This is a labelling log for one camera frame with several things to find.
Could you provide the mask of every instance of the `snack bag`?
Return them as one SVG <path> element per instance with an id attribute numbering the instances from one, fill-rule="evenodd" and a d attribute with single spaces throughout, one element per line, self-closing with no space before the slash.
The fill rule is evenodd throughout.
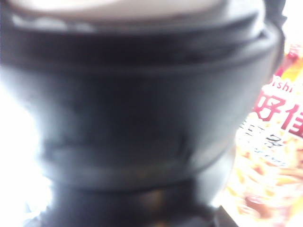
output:
<path id="1" fill-rule="evenodd" d="M 289 49 L 236 134 L 222 205 L 239 227 L 303 226 L 303 57 Z"/>

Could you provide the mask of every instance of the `black plastic container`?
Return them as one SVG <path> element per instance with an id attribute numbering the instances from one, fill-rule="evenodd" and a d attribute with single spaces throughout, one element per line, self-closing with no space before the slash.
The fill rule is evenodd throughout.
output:
<path id="1" fill-rule="evenodd" d="M 45 226 L 213 224 L 235 131 L 283 52 L 261 2 L 119 23 L 2 5 L 1 79 L 53 182 Z"/>

